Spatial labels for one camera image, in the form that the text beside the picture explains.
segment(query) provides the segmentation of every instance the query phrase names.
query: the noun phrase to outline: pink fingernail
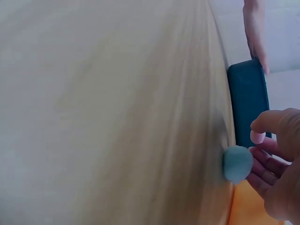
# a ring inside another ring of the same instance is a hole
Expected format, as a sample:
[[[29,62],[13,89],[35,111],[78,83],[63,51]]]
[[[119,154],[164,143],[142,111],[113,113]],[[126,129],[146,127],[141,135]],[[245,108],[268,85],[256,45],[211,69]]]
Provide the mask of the pink fingernail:
[[[250,139],[254,144],[261,144],[266,137],[266,133],[256,133],[253,130],[250,132]]]

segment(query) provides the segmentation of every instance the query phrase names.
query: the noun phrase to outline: teal box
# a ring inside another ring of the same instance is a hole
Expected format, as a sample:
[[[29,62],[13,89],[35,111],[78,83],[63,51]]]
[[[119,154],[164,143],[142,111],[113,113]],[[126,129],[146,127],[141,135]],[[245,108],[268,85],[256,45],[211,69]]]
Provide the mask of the teal box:
[[[257,58],[231,65],[227,71],[231,95],[236,144],[249,148],[250,124],[269,110],[269,100],[263,68]]]

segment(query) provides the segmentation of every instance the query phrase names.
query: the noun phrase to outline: wood grain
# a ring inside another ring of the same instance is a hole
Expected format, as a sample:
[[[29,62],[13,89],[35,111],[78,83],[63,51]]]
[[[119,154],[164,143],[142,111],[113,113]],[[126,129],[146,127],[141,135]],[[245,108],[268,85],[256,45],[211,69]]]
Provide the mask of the wood grain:
[[[226,224],[234,130],[208,1],[47,2],[0,23],[3,224]]]

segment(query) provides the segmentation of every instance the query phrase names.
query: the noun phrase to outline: orange surface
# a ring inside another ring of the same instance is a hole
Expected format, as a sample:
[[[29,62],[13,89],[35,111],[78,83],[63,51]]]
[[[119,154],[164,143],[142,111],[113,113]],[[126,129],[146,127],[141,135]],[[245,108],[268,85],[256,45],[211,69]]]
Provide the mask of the orange surface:
[[[229,225],[284,225],[267,215],[262,198],[247,181],[235,187]]]

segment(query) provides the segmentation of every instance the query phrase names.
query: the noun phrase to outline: teal ball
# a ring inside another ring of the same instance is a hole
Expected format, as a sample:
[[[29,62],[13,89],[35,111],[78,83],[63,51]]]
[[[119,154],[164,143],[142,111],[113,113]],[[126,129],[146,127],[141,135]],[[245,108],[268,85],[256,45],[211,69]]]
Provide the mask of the teal ball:
[[[251,152],[241,146],[232,146],[223,153],[223,174],[234,184],[239,184],[251,172],[253,156]]]

